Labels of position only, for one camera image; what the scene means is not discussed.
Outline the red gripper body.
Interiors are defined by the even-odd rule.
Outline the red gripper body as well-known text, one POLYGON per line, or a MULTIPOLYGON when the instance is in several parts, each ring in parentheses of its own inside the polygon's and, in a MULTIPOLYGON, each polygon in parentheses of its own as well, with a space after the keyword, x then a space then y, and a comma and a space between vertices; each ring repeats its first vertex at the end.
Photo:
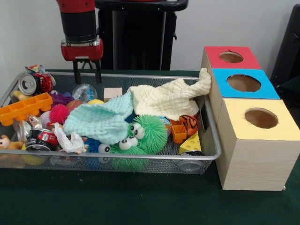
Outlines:
POLYGON ((104 53, 104 44, 100 38, 97 38, 93 42, 81 44, 72 44, 66 40, 62 40, 60 48, 65 61, 100 61, 104 53))

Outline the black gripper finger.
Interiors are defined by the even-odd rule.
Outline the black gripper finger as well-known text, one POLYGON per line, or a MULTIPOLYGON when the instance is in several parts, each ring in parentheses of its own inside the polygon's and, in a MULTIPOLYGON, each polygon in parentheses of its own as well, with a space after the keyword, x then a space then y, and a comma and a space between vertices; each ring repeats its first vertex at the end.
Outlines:
POLYGON ((73 71, 74 71, 74 75, 75 75, 75 82, 76 84, 81 84, 81 74, 79 72, 78 69, 78 62, 77 61, 73 61, 73 71))
POLYGON ((100 64, 100 61, 94 61, 94 64, 96 66, 96 72, 95 72, 96 82, 101 83, 102 78, 101 78, 101 64, 100 64))

